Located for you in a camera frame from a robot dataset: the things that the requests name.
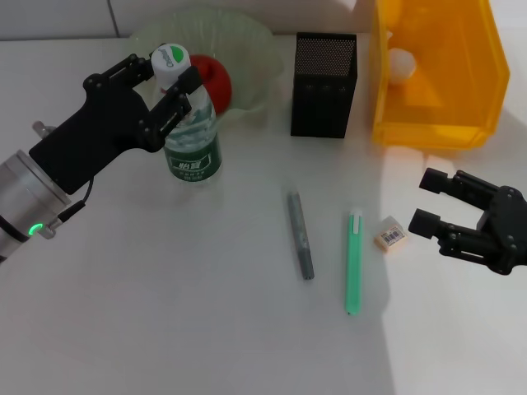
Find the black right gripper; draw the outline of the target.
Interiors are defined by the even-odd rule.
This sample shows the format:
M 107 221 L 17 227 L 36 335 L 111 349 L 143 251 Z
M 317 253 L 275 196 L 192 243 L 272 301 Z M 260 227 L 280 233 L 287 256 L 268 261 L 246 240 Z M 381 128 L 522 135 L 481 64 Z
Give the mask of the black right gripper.
M 504 276 L 514 267 L 526 265 L 526 201 L 519 190 L 498 188 L 462 170 L 449 178 L 433 168 L 426 169 L 419 188 L 445 193 L 485 210 L 478 222 L 479 231 L 417 209 L 408 231 L 426 239 L 437 238 L 439 254 L 486 266 Z

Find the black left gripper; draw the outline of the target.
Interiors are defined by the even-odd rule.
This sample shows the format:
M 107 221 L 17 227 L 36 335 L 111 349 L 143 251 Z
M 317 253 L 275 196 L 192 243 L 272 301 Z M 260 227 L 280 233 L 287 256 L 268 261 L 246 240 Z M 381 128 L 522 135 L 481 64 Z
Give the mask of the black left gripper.
M 84 105 L 29 151 L 30 158 L 67 194 L 75 193 L 122 153 L 159 151 L 190 113 L 189 95 L 200 87 L 190 66 L 148 109 L 134 87 L 154 75 L 149 59 L 132 53 L 83 84 Z

